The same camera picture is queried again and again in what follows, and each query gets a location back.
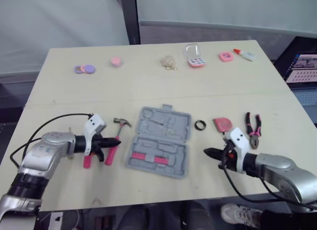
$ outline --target plastic tool case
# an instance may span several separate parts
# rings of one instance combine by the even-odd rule
[[[183,178],[188,168],[190,114],[143,107],[129,150],[126,166],[174,178]]]

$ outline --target hammer head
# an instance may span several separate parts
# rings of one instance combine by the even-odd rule
[[[120,125],[124,126],[124,125],[128,125],[131,127],[131,124],[128,122],[128,120],[124,119],[124,118],[114,118],[113,122],[115,123],[119,123]]]

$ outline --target glue bottle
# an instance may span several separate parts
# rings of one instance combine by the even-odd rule
[[[242,56],[243,58],[245,58],[247,60],[253,61],[256,58],[256,56],[250,52],[244,52],[244,51],[239,50],[239,49],[233,49],[233,50],[236,54],[239,54],[240,56]]]

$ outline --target white wall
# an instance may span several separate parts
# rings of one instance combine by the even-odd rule
[[[317,0],[137,0],[141,25],[275,30],[317,37]]]

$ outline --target black cable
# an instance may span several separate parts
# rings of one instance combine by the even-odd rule
[[[40,140],[40,139],[41,139],[41,138],[36,138],[36,139],[32,140],[30,143],[35,142],[35,141],[38,141],[38,140]],[[19,166],[19,164],[15,161],[15,159],[13,158],[13,156],[15,155],[15,153],[17,153],[17,152],[20,151],[23,147],[25,147],[26,144],[27,144],[27,143],[24,143],[22,146],[20,146],[18,149],[16,149],[14,152],[12,152],[11,155],[10,155],[10,160],[13,162],[13,164],[14,164],[17,168],[19,168],[20,166]]]
[[[79,210],[81,213],[81,228],[84,230],[85,229],[85,221],[84,221],[84,211],[81,209]]]
[[[83,211],[83,214],[87,214],[87,213],[89,213],[91,210],[92,210],[92,209],[88,209],[86,212],[84,212],[84,210],[82,210],[82,211]]]
[[[227,176],[228,178],[228,181],[230,182],[232,188],[234,189],[234,191],[239,195],[240,198],[248,201],[248,202],[251,202],[251,203],[270,203],[270,202],[286,202],[286,203],[290,203],[290,204],[294,204],[294,205],[297,205],[297,206],[301,206],[301,207],[305,207],[305,208],[309,208],[309,209],[314,209],[314,210],[317,210],[317,207],[315,206],[312,206],[312,205],[308,205],[308,204],[302,204],[302,203],[299,203],[299,202],[295,202],[295,201],[292,201],[292,200],[289,200],[289,199],[285,199],[283,197],[280,197],[278,196],[277,194],[273,193],[270,188],[267,186],[267,184],[265,183],[263,177],[260,178],[262,184],[264,185],[264,187],[266,188],[266,190],[269,192],[269,194],[271,194],[273,197],[275,197],[276,199],[264,199],[264,200],[253,200],[253,199],[249,199],[247,197],[245,197],[244,195],[242,195],[238,189],[236,188],[236,186],[234,185],[231,177],[229,176],[228,174],[228,171],[227,171],[227,168],[226,168],[226,154],[227,154],[228,150],[227,149],[224,149],[223,150],[223,153],[222,153],[222,158],[221,158],[221,164],[222,164],[222,168],[223,168],[223,171],[225,173],[225,175]]]
[[[272,190],[270,190],[270,188],[267,186],[267,184],[265,183],[264,179],[263,178],[260,178],[261,179],[261,182],[262,184],[264,185],[264,187],[266,188],[266,190],[272,195],[274,196],[275,198],[277,199],[280,199],[281,201],[284,201],[286,203],[290,203],[290,204],[294,204],[294,205],[298,205],[298,206],[301,206],[301,207],[305,207],[305,208],[309,208],[309,209],[314,209],[314,210],[317,210],[317,207],[315,206],[312,206],[312,205],[309,205],[309,204],[302,204],[302,203],[299,203],[299,202],[296,202],[296,201],[293,201],[293,200],[290,200],[290,199],[285,199],[275,193],[273,193]]]
[[[29,141],[26,143],[26,146],[25,146],[25,148],[24,148],[24,150],[23,150],[23,154],[22,154],[22,160],[24,159],[24,157],[25,157],[25,155],[26,155],[26,151],[27,151],[27,149],[28,149],[28,147],[29,147],[29,145],[30,145],[32,139],[35,137],[35,135],[36,135],[45,125],[49,124],[50,122],[52,122],[52,121],[54,121],[54,120],[56,120],[56,119],[58,119],[58,118],[67,117],[67,116],[75,116],[75,115],[85,115],[85,116],[88,116],[88,118],[91,118],[91,117],[93,116],[92,114],[81,114],[81,113],[79,113],[79,114],[66,114],[66,115],[57,116],[57,117],[52,118],[52,119],[50,119],[49,121],[45,122],[44,124],[42,124],[42,125],[32,134],[32,136],[30,137]]]
[[[228,181],[230,182],[232,188],[234,189],[234,191],[236,191],[236,193],[239,195],[240,198],[242,198],[242,199],[244,199],[244,200],[246,200],[246,201],[248,201],[248,202],[251,202],[251,203],[282,202],[282,200],[279,200],[279,199],[254,200],[254,199],[249,199],[249,198],[245,197],[244,195],[242,195],[242,194],[238,191],[238,189],[236,188],[236,186],[234,185],[234,183],[233,183],[231,177],[230,177],[229,174],[228,174],[227,168],[226,168],[226,166],[225,166],[225,165],[226,165],[225,159],[226,159],[227,152],[228,152],[228,150],[225,148],[225,149],[223,150],[223,153],[222,153],[222,158],[221,158],[222,168],[223,168],[223,171],[224,171],[225,175],[227,176]]]

